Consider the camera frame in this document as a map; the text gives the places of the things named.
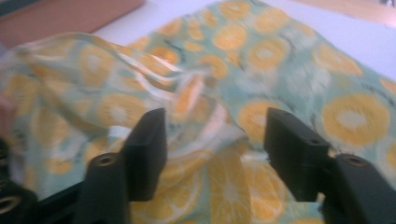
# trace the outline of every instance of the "yellow citrus print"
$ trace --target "yellow citrus print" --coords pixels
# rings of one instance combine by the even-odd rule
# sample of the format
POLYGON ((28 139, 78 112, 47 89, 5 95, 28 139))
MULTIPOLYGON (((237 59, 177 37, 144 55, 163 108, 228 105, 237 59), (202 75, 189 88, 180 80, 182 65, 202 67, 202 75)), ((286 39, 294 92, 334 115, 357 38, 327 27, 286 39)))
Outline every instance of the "yellow citrus print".
POLYGON ((312 58, 319 66, 334 74, 362 76, 361 68, 349 57, 329 45, 320 44, 312 51, 312 58))
POLYGON ((186 41, 184 43, 184 49, 188 50, 188 51, 192 51, 192 52, 197 52, 197 51, 201 51, 204 49, 204 47, 202 45, 190 42, 190 41, 186 41))
POLYGON ((94 139, 92 142, 90 142, 87 146, 87 149, 85 151, 84 155, 84 161, 85 164, 88 165, 90 161, 105 153, 107 150, 107 137, 100 137, 97 139, 94 139))
POLYGON ((250 191, 252 224, 276 223, 285 210, 286 188, 263 161, 243 161, 250 191))
POLYGON ((102 99, 96 116, 105 127, 120 125, 133 128, 145 112, 146 108, 139 98, 112 93, 102 99))
POLYGON ((194 77, 178 94, 173 108, 173 119, 187 118, 188 113, 191 111, 191 109, 194 107, 194 104, 198 100, 198 94, 200 93, 200 82, 202 82, 202 80, 199 77, 194 77))
POLYGON ((242 139, 238 140, 233 148, 239 153, 239 155, 243 155, 246 151, 248 151, 248 140, 242 139))
POLYGON ((202 34, 198 20, 191 20, 189 22, 189 35, 192 39, 196 39, 196 40, 204 39, 204 34, 202 34))
POLYGON ((197 122, 206 122, 209 119, 210 112, 211 109, 208 100, 205 97, 200 97, 191 111, 190 117, 197 122))
POLYGON ((75 42, 73 38, 65 37, 59 38, 56 42, 46 41, 39 46, 35 54, 50 57, 67 56, 75 42))
POLYGON ((223 79, 227 76, 227 64, 216 55, 206 55, 200 59, 201 63, 207 63, 211 66, 212 74, 218 79, 223 79))
POLYGON ((146 203, 132 203, 132 217, 135 223, 175 223, 187 215, 195 206, 202 188, 202 171, 175 184, 163 193, 156 193, 146 203))
POLYGON ((256 101, 248 103, 239 111, 238 123, 251 140, 262 143, 269 107, 279 108, 279 105, 272 102, 256 101))
POLYGON ((138 38, 134 43, 130 44, 128 47, 136 50, 143 50, 149 44, 149 36, 145 35, 138 38))
POLYGON ((157 32, 167 36, 174 35, 180 30, 182 23, 183 23, 182 19, 177 18, 173 21, 166 23, 165 26, 158 29, 157 32))
POLYGON ((116 45, 116 44, 111 44, 113 48, 115 48, 119 53, 127 55, 129 57, 132 57, 134 54, 132 53, 130 48, 121 46, 121 45, 116 45))
POLYGON ((73 169, 73 163, 70 160, 53 158, 46 160, 46 167, 54 175, 64 175, 73 169))
POLYGON ((172 91, 173 90, 173 82, 169 80, 156 80, 149 76, 145 76, 145 79, 151 84, 153 87, 163 90, 163 91, 172 91))
POLYGON ((239 49, 247 41, 248 33, 239 24, 229 24, 220 28, 213 37, 213 45, 219 49, 239 49))
POLYGON ((236 67, 240 66, 239 54, 237 52, 228 52, 227 53, 227 60, 233 66, 236 66, 236 67))
POLYGON ((242 19, 250 11, 250 6, 244 1, 227 1, 219 4, 221 15, 227 19, 242 19))
POLYGON ((322 111, 326 134, 363 147, 382 137, 389 126, 389 111, 375 96, 356 93, 336 98, 322 111))
POLYGON ((218 86, 218 81, 219 80, 213 76, 205 77, 205 79, 204 79, 205 86, 212 90, 214 90, 218 86))
POLYGON ((145 65, 148 69, 150 69, 153 73, 160 76, 165 76, 172 71, 151 55, 158 57, 160 58, 160 60, 164 60, 166 63, 170 64, 176 64, 179 60, 177 53, 166 47, 154 47, 153 49, 151 49, 149 54, 145 54, 144 56, 142 56, 142 58, 140 59, 141 63, 145 65))
POLYGON ((168 140, 167 149, 168 152, 170 153, 170 155, 168 154, 169 155, 168 160, 169 158, 181 157, 179 154, 183 154, 183 155, 186 154, 186 152, 183 151, 184 148, 188 145, 191 145, 191 142, 194 142, 201 133, 201 130, 198 130, 196 126, 197 126, 196 123, 186 124, 179 130, 177 135, 174 135, 171 138, 171 140, 168 140))
POLYGON ((62 107, 62 95, 70 87, 68 82, 54 81, 48 85, 41 85, 38 88, 39 93, 51 107, 62 107))
POLYGON ((74 107, 75 111, 77 112, 77 114, 84 118, 87 115, 91 104, 92 104, 92 99, 84 98, 84 99, 77 100, 74 103, 73 107, 74 107))
POLYGON ((97 125, 95 123, 93 123, 91 120, 87 121, 87 119, 89 119, 90 116, 79 116, 76 114, 73 114, 69 120, 70 120, 70 125, 73 126, 74 128, 81 130, 83 132, 87 132, 87 133, 92 133, 95 130, 98 129, 103 129, 101 127, 101 125, 97 125))
POLYGON ((213 13, 207 9, 204 9, 203 17, 204 17, 205 24, 210 28, 215 27, 218 23, 216 16, 213 15, 213 13))
POLYGON ((300 30, 304 35, 307 35, 307 36, 315 36, 315 35, 317 35, 317 33, 315 32, 314 29, 312 29, 311 27, 309 27, 309 26, 307 26, 305 24, 295 23, 293 26, 296 29, 300 30))
POLYGON ((123 77, 123 83, 134 89, 135 91, 144 91, 145 88, 140 84, 140 82, 136 79, 136 77, 123 77))
POLYGON ((17 104, 17 116, 32 111, 37 97, 38 85, 31 78, 15 74, 6 85, 4 94, 17 104))
POLYGON ((35 169, 29 164, 25 164, 22 185, 29 190, 37 191, 37 174, 35 169))
POLYGON ((324 222, 319 218, 300 218, 295 221, 290 222, 289 224, 324 224, 324 222))
POLYGON ((184 178, 191 176, 197 170, 201 169, 213 155, 214 153, 207 149, 199 149, 186 155, 168 159, 160 175, 160 183, 157 188, 158 193, 172 188, 172 186, 182 181, 184 178))
POLYGON ((78 56, 84 84, 89 87, 101 87, 111 71, 114 57, 104 49, 88 45, 78 56))
POLYGON ((259 33, 270 33, 284 26, 290 17, 284 11, 269 7, 259 14, 254 22, 254 29, 259 33))
POLYGON ((353 84, 352 79, 348 76, 338 76, 335 77, 334 80, 338 88, 343 91, 349 90, 350 86, 353 84))
POLYGON ((207 165, 210 183, 210 222, 249 223, 250 201, 239 153, 223 149, 207 165))
POLYGON ((31 133, 43 148, 60 145, 69 135, 69 125, 56 112, 39 107, 31 118, 31 133))
POLYGON ((396 171, 396 144, 393 144, 388 150, 387 162, 396 171))
POLYGON ((247 60, 255 67, 269 69, 277 67, 288 55, 289 46, 280 39, 264 40, 253 46, 247 60))
POLYGON ((100 49, 103 49, 103 50, 112 51, 114 48, 114 45, 115 45, 115 44, 109 43, 108 41, 104 40, 103 38, 101 38, 99 36, 95 36, 95 35, 91 35, 90 39, 94 45, 98 46, 100 49))
POLYGON ((389 92, 396 94, 396 84, 392 81, 386 80, 384 78, 380 78, 379 82, 381 85, 389 92))
POLYGON ((35 76, 48 85, 53 84, 54 82, 67 81, 60 71, 44 64, 33 64, 30 68, 35 76))

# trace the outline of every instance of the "black plastic part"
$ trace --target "black plastic part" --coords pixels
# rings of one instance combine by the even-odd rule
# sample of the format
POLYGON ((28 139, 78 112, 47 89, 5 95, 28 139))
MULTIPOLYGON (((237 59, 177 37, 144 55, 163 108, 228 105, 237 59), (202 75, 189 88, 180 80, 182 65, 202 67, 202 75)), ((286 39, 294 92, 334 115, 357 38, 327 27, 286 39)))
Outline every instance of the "black plastic part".
POLYGON ((347 214, 339 204, 338 198, 326 196, 321 206, 321 213, 327 224, 349 224, 347 214))
POLYGON ((320 166, 329 144, 292 114, 274 108, 267 112, 264 149, 270 163, 298 202, 315 202, 320 166))
POLYGON ((349 223, 396 223, 396 191, 374 166, 353 155, 339 155, 335 162, 334 181, 349 223))
POLYGON ((139 120, 120 151, 125 158, 129 201, 153 198, 166 152, 165 110, 151 110, 139 120))
POLYGON ((90 162, 74 224, 130 224, 124 166, 119 153, 103 154, 90 162))
MULTIPOLYGON (((7 144, 0 139, 3 149, 0 200, 10 196, 21 200, 11 211, 0 214, 1 224, 130 223, 129 201, 150 200, 166 164, 165 111, 156 109, 145 114, 120 153, 96 157, 83 182, 39 203, 32 191, 9 180, 7 144), (104 157, 115 158, 115 162, 101 161, 104 157)), ((0 203, 0 212, 7 205, 0 203)))
POLYGON ((0 175, 0 223, 36 224, 37 197, 4 175, 0 175))
POLYGON ((68 224, 71 223, 76 211, 78 193, 81 183, 64 189, 38 202, 38 220, 40 224, 68 224))
POLYGON ((8 170, 8 145, 0 138, 0 173, 9 176, 8 170))

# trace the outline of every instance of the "wrinkled fabric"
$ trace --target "wrinkled fabric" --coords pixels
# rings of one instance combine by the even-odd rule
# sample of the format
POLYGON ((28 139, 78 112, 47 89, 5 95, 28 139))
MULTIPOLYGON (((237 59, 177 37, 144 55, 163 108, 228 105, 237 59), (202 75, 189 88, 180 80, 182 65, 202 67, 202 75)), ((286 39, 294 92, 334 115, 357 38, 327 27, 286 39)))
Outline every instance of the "wrinkled fabric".
POLYGON ((135 223, 322 223, 296 203, 262 148, 268 107, 372 162, 396 188, 396 84, 310 27, 260 1, 226 1, 167 23, 128 47, 65 34, 19 46, 0 90, 18 104, 13 153, 44 199, 81 181, 165 107, 168 161, 135 223))

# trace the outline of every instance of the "white table surface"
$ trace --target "white table surface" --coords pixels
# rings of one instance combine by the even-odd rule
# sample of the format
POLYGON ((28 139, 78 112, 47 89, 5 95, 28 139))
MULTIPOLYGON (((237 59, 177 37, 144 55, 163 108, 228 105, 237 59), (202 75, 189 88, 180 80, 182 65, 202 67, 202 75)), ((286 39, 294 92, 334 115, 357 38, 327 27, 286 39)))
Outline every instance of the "white table surface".
MULTIPOLYGON (((127 45, 173 18, 193 13, 216 0, 148 0, 145 5, 94 32, 117 44, 127 45)), ((285 10, 291 17, 310 25, 376 72, 396 80, 396 29, 347 17, 290 0, 264 0, 285 10)))

